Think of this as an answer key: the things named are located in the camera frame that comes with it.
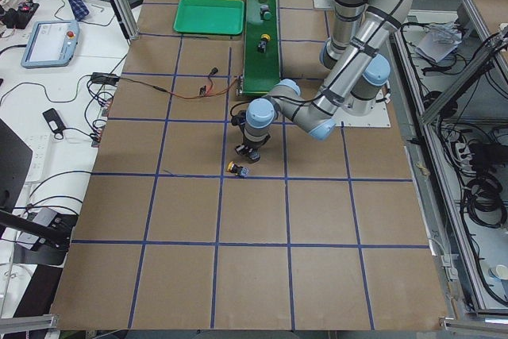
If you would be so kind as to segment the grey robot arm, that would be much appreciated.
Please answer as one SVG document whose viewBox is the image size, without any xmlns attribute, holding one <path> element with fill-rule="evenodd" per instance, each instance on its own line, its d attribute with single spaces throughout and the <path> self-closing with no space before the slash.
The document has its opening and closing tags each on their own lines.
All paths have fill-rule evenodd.
<svg viewBox="0 0 508 339">
<path fill-rule="evenodd" d="M 233 117 L 243 141 L 235 151 L 250 161 L 260 159 L 259 149 L 270 138 L 269 126 L 283 115 L 317 140 L 326 139 L 336 126 L 337 109 L 378 56 L 386 39 L 401 28 L 413 0 L 332 0 L 332 36 L 321 51 L 329 69 L 316 95 L 305 100 L 295 81 L 280 80 L 265 96 L 251 101 Z"/>
</svg>

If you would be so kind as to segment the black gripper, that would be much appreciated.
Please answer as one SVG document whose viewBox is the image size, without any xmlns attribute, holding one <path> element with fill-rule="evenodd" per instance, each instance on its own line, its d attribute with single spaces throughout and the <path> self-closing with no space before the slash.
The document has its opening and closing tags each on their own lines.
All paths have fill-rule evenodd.
<svg viewBox="0 0 508 339">
<path fill-rule="evenodd" d="M 264 138 L 261 141 L 250 141 L 245 138 L 242 143 L 236 147 L 236 154 L 246 157 L 251 163 L 255 163 L 260 160 L 259 149 L 268 141 L 268 138 Z"/>
</svg>

